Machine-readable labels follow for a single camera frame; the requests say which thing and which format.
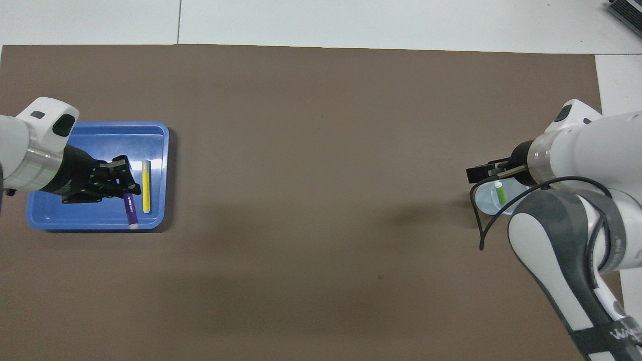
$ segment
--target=brown mat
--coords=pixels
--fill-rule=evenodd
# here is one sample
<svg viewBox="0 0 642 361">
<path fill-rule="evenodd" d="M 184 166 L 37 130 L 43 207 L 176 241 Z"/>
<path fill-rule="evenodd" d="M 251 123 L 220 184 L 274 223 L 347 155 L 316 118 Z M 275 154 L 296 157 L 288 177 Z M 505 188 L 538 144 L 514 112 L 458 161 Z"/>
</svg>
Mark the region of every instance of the brown mat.
<svg viewBox="0 0 642 361">
<path fill-rule="evenodd" d="M 5 46 L 0 114 L 172 130 L 157 233 L 0 217 L 2 360 L 580 360 L 465 169 L 600 108 L 594 58 L 255 46 Z"/>
</svg>

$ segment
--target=white robotic arm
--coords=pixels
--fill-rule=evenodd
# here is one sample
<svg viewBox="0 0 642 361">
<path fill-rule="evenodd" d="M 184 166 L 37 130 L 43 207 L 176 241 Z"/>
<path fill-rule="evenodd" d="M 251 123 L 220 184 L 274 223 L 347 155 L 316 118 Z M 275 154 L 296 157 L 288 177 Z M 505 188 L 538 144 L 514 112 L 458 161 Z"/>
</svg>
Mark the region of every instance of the white robotic arm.
<svg viewBox="0 0 642 361">
<path fill-rule="evenodd" d="M 527 196 L 508 226 L 510 244 L 551 301 L 586 360 L 642 361 L 642 329 L 600 274 L 642 267 L 642 112 L 603 118 L 578 100 L 510 158 L 468 171 L 469 181 L 519 172 Z"/>
<path fill-rule="evenodd" d="M 67 144 L 78 114 L 69 104 L 41 97 L 16 117 L 0 115 L 0 189 L 7 195 L 47 191 L 63 203 L 141 194 L 127 156 L 108 163 Z"/>
</svg>

